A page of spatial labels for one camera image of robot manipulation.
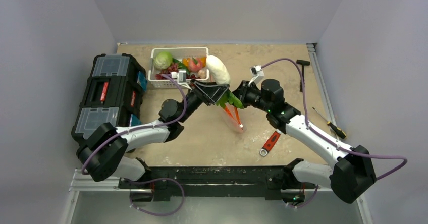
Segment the orange carrot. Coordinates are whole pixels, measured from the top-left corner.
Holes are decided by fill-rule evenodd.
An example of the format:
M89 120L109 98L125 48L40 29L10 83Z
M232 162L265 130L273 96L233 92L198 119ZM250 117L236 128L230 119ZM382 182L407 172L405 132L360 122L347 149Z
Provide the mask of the orange carrot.
M243 108L243 105L230 90L220 97L216 106L222 110L224 120L232 130L238 133L244 132L244 125L239 115L239 109Z

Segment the white radish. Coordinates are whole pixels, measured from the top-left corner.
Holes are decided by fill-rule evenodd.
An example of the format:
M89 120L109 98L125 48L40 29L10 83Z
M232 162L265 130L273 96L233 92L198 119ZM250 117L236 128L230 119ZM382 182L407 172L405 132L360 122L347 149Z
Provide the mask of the white radish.
M230 74L224 63L217 56L207 56L206 67L210 71L216 84L231 84Z

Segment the clear zip top bag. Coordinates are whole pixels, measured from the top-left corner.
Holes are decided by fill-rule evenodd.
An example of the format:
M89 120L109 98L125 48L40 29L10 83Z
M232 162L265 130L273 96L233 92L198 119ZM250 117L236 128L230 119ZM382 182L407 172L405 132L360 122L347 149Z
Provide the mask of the clear zip top bag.
M240 109L236 106L225 104L224 108L221 108L220 111L225 124L236 133L242 134L245 132L246 128L243 124L243 121L240 117Z

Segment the purple grape bunch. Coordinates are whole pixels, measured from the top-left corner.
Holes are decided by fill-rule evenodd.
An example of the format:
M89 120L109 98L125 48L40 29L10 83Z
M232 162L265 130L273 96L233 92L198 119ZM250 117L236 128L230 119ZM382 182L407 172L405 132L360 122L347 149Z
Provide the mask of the purple grape bunch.
M187 71L187 79L199 79L197 73L189 71L189 69L183 63L172 63L167 69L161 70L155 75L155 78L158 80L165 79L162 74L170 74L173 71L178 71L179 69L184 69Z

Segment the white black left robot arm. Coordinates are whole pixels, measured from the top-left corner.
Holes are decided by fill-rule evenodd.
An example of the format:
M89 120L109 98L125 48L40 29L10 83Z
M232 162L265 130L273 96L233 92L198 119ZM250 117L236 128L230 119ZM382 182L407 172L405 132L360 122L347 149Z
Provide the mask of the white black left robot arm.
M110 176L125 177L137 188L150 183L150 174L136 159L125 158L126 152L153 143L170 142L184 130L186 121L202 104L215 105L226 95L229 84L203 83L191 80L187 93L181 91L182 101L167 99L162 103L159 118L151 123L132 127L101 124L76 155L82 162L81 173L96 182Z

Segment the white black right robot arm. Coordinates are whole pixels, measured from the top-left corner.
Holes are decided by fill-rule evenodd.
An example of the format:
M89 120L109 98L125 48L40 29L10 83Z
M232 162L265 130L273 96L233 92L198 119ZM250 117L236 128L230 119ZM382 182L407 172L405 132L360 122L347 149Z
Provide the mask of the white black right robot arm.
M309 122L297 108L285 101L283 88L275 79L266 79L258 88L242 81L233 91L244 107L266 112L269 124L311 149L325 164L314 164L297 158L284 167L283 187L311 183L330 188L345 203L353 203L376 181L369 151L359 145L352 147Z

